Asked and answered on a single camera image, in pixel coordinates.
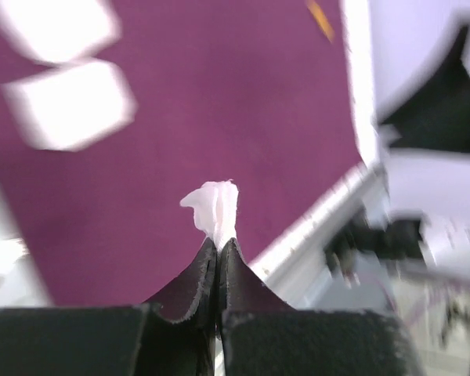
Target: piece of fabric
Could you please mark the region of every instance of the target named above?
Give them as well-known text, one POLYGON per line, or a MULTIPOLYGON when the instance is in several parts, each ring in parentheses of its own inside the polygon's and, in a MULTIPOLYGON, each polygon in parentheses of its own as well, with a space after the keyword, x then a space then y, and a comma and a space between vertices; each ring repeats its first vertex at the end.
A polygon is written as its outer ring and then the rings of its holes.
POLYGON ((113 5, 122 38, 94 57, 138 110, 77 153, 21 139, 1 85, 47 68, 0 35, 0 186, 61 305, 141 302, 177 276, 203 237, 178 201, 206 181, 239 187, 250 262, 360 162, 338 0, 320 3, 332 44, 294 0, 113 5))

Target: purple mat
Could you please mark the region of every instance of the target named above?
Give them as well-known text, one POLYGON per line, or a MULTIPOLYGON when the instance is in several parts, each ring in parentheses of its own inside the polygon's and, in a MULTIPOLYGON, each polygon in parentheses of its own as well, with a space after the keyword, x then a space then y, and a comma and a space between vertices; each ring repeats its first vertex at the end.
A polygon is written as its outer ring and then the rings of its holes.
MULTIPOLYGON (((0 184, 56 303, 140 302, 195 256, 179 200, 207 180, 240 189, 248 261, 360 161, 337 0, 332 45, 300 0, 115 1, 134 124, 87 150, 37 151, 0 91, 0 184)), ((0 84, 47 69, 0 36, 0 84)))

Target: white tissue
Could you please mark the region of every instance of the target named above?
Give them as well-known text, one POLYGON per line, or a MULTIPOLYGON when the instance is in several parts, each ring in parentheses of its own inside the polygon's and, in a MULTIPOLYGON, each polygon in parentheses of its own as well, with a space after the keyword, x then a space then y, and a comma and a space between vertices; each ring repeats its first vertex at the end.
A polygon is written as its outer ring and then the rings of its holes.
POLYGON ((103 60, 4 86, 22 134, 41 150, 78 151, 133 121, 136 104, 120 69, 103 60))
POLYGON ((51 64, 92 55, 120 38, 104 0, 0 0, 0 30, 28 59, 51 64))
POLYGON ((195 227, 210 237, 221 251, 228 240, 237 237, 237 186, 230 181, 206 182, 184 197, 179 204, 193 208, 195 227))

